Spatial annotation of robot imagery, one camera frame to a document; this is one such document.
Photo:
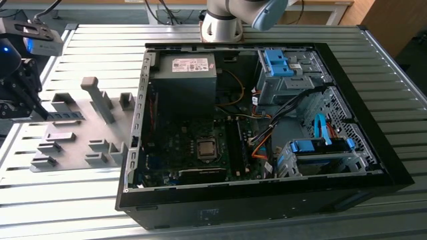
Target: open computer tower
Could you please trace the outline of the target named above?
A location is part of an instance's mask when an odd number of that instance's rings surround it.
[[[146,229],[345,211],[414,183],[327,44],[146,47],[116,199]]]

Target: orange wire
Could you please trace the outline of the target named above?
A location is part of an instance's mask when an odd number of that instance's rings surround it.
[[[243,96],[246,95],[246,88],[243,87],[243,83],[242,83],[240,79],[236,77],[236,75],[235,75],[231,71],[228,71],[228,70],[226,70],[226,69],[223,69],[223,71],[226,71],[227,73],[230,73],[231,76],[234,77],[234,79],[239,82],[239,85],[240,85],[240,88],[242,88],[242,93],[240,93],[240,97],[239,97],[239,99],[238,99],[236,101],[218,104],[216,106],[219,106],[219,107],[224,107],[224,106],[230,106],[230,105],[236,104],[238,102],[240,102],[240,100],[243,99]]]
[[[260,144],[258,145],[258,147],[255,148],[254,152],[252,152],[252,157],[256,155],[256,152],[260,150],[262,145],[264,144],[264,142],[267,141],[267,139],[270,138],[270,136],[272,135],[274,132],[271,132],[264,139],[262,140]]]
[[[331,126],[331,124],[327,122],[326,125],[327,125],[327,128],[328,128],[328,130],[330,130],[330,134],[331,134],[332,138],[338,138],[339,135],[336,134],[336,132],[335,132],[334,127]]]
[[[254,157],[254,158],[259,158],[259,159],[268,159],[268,157],[264,156],[264,155],[254,155],[252,157]]]
[[[254,107],[252,107],[252,116],[254,116],[254,117],[262,117],[263,115],[258,115],[258,114],[255,113],[255,107],[256,107],[256,106],[254,105]],[[272,118],[272,116],[271,116],[270,114],[266,114],[266,117],[270,118],[270,119]]]

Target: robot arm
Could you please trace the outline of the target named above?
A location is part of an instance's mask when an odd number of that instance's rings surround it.
[[[48,112],[42,106],[36,61],[22,59],[10,36],[22,36],[27,51],[38,55],[60,56],[64,45],[59,33],[38,19],[28,23],[0,18],[0,119],[15,122],[82,119],[79,112]]]
[[[243,38],[242,22],[267,31],[279,21],[288,0],[208,0],[202,25],[202,39],[211,43],[239,42]]]

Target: gray plastic peg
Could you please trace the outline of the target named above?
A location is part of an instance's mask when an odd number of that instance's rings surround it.
[[[102,117],[104,118],[106,123],[112,124],[115,122],[115,117],[112,112],[110,111],[110,106],[104,101],[103,94],[99,89],[99,79],[94,76],[84,77],[80,87],[91,95],[94,104]]]

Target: aluminum table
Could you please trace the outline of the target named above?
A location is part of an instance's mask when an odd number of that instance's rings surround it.
[[[0,150],[0,239],[427,238],[427,100],[370,32],[292,25],[244,32],[247,42],[328,43],[415,184],[335,214],[146,231],[115,210],[120,169],[32,173],[47,125],[16,124]],[[136,92],[144,44],[200,41],[196,25],[70,25],[62,37],[64,55],[50,59],[42,73],[46,103],[56,92],[80,94],[86,76],[98,76],[111,98]]]

